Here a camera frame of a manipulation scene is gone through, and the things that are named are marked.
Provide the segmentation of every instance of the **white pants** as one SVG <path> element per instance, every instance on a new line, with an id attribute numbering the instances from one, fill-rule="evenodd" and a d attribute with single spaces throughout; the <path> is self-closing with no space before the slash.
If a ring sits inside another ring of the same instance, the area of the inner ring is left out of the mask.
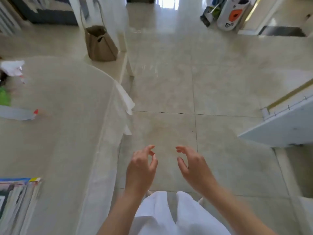
<path id="1" fill-rule="evenodd" d="M 129 235 L 230 235 L 216 218 L 182 191 L 177 192 L 177 222 L 167 204 L 167 192 L 157 191 L 144 199 Z"/>

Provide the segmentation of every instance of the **brown paper bag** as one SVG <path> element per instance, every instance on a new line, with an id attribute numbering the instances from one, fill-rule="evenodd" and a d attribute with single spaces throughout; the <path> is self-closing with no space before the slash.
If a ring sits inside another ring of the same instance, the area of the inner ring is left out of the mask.
<path id="1" fill-rule="evenodd" d="M 106 31 L 103 17 L 102 9 L 100 3 L 97 2 L 100 9 L 101 20 L 103 26 L 91 26 L 85 28 L 86 46 L 88 51 L 88 56 L 91 60 L 95 61 L 114 61 L 118 55 L 118 48 L 111 39 L 110 35 Z M 82 19 L 82 9 L 80 8 L 80 17 Z"/>

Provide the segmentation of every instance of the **orange label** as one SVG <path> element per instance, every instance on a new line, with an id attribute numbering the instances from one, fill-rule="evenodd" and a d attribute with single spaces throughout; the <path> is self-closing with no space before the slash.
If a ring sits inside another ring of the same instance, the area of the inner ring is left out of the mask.
<path id="1" fill-rule="evenodd" d="M 242 13 L 242 9 L 233 10 L 228 17 L 229 21 L 234 22 L 236 19 L 238 19 L 241 13 Z"/>

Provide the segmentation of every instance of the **left hand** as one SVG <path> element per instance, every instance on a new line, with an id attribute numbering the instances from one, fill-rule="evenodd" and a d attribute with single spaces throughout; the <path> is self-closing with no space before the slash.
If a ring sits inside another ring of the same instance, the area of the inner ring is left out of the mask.
<path id="1" fill-rule="evenodd" d="M 158 164 L 155 153 L 151 151 L 153 148 L 154 145 L 149 145 L 134 152 L 126 171 L 125 193 L 142 199 L 149 190 Z M 150 165 L 148 164 L 148 155 L 152 156 Z"/>

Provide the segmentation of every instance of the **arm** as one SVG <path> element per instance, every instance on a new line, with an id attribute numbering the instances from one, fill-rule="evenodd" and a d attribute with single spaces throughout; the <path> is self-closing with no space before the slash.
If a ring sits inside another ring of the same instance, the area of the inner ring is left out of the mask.
<path id="1" fill-rule="evenodd" d="M 244 203 L 217 183 L 203 156 L 190 147 L 177 146 L 176 150 L 187 156 L 188 167 L 181 157 L 177 158 L 183 177 L 217 208 L 238 235 L 276 235 Z"/>
<path id="2" fill-rule="evenodd" d="M 149 145 L 143 150 L 134 152 L 126 171 L 126 185 L 124 193 L 119 197 L 102 224 L 97 235 L 127 235 L 136 211 L 147 190 L 150 188 L 158 161 Z M 152 156 L 148 164 L 148 155 Z"/>

